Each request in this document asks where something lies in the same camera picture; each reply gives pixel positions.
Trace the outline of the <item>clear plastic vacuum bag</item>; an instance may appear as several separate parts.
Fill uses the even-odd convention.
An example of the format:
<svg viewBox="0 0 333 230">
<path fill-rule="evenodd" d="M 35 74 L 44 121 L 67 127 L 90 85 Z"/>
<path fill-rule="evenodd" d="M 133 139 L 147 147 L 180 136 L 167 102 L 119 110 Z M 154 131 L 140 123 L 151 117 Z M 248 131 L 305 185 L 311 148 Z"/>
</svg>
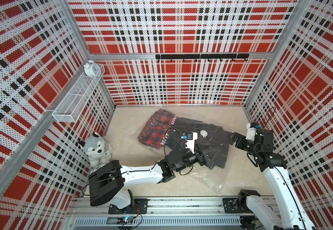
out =
<svg viewBox="0 0 333 230">
<path fill-rule="evenodd" d="M 136 112 L 137 128 L 134 132 L 134 137 L 137 139 L 138 143 L 138 136 L 146 122 L 159 109 L 174 113 L 177 118 L 183 117 L 220 126 L 225 131 L 231 132 L 232 134 L 244 128 L 245 118 L 242 110 L 238 108 L 140 108 Z M 166 144 L 160 149 L 151 148 L 141 143 L 139 144 L 150 151 L 160 154 L 162 159 L 172 150 L 190 149 L 193 153 L 195 149 L 199 150 L 195 144 L 195 141 L 198 139 L 197 132 L 183 133 L 180 135 L 180 138 L 181 147 L 175 149 L 170 149 Z M 215 166 L 210 170 L 209 167 L 205 165 L 200 166 L 196 163 L 193 166 L 175 172 L 176 177 L 169 182 L 163 183 L 163 185 L 167 188 L 166 194 L 172 196 L 233 195 L 238 191 L 240 186 L 240 176 L 237 172 L 239 165 L 237 150 L 230 145 L 224 169 Z"/>
</svg>

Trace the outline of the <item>red black plaid shirt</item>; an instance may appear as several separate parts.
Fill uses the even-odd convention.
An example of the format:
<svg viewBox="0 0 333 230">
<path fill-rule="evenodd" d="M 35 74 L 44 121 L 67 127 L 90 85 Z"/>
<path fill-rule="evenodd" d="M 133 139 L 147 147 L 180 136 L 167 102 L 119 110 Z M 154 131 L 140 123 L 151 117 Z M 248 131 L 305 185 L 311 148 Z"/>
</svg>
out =
<svg viewBox="0 0 333 230">
<path fill-rule="evenodd" d="M 171 128 L 177 116 L 164 109 L 156 111 L 146 122 L 140 135 L 139 143 L 151 148 L 160 149 L 168 139 L 168 129 Z"/>
</svg>

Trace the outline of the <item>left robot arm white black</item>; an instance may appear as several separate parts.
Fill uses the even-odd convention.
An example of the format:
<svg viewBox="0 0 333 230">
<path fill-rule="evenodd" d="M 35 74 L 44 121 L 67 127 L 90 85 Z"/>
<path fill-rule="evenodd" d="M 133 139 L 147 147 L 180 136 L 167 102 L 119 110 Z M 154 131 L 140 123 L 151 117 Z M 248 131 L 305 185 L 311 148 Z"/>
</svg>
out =
<svg viewBox="0 0 333 230">
<path fill-rule="evenodd" d="M 90 205 L 111 204 L 119 209 L 131 205 L 133 195 L 125 187 L 138 184 L 166 183 L 174 179 L 175 172 L 198 163 L 210 166 L 212 161 L 203 151 L 173 150 L 163 160 L 151 166 L 129 167 L 118 160 L 100 167 L 89 176 Z"/>
</svg>

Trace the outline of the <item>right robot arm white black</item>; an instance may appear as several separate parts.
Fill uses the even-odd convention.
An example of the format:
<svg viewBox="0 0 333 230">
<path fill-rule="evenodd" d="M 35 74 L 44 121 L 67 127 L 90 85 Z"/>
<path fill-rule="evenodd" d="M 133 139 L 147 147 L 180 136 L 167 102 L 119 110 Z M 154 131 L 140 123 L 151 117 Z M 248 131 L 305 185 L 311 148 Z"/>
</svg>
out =
<svg viewBox="0 0 333 230">
<path fill-rule="evenodd" d="M 283 156 L 274 152 L 273 131 L 248 127 L 246 136 L 233 133 L 230 144 L 245 151 L 249 160 L 264 174 L 280 214 L 276 215 L 255 190 L 240 190 L 238 208 L 251 211 L 267 230 L 314 230 L 316 226 L 305 212 L 290 182 Z"/>
</svg>

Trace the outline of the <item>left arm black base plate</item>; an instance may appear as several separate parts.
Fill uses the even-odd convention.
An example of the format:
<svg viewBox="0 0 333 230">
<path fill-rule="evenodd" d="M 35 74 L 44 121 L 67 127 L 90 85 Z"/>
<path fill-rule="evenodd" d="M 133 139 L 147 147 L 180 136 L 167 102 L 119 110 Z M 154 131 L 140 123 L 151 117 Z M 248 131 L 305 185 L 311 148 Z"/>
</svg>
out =
<svg viewBox="0 0 333 230">
<path fill-rule="evenodd" d="M 108 214 L 146 214 L 148 209 L 148 199 L 147 198 L 137 198 L 131 200 L 131 204 L 123 209 L 119 209 L 114 205 L 110 205 Z"/>
</svg>

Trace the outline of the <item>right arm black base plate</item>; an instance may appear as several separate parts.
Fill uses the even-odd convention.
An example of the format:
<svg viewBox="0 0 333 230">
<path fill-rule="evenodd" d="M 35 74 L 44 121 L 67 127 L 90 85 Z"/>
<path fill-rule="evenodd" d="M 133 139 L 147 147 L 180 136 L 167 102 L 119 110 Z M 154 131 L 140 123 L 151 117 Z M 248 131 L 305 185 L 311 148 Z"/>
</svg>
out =
<svg viewBox="0 0 333 230">
<path fill-rule="evenodd" d="M 225 213 L 249 213 L 253 214 L 251 210 L 246 206 L 245 201 L 234 197 L 234 198 L 223 198 L 223 208 Z"/>
</svg>

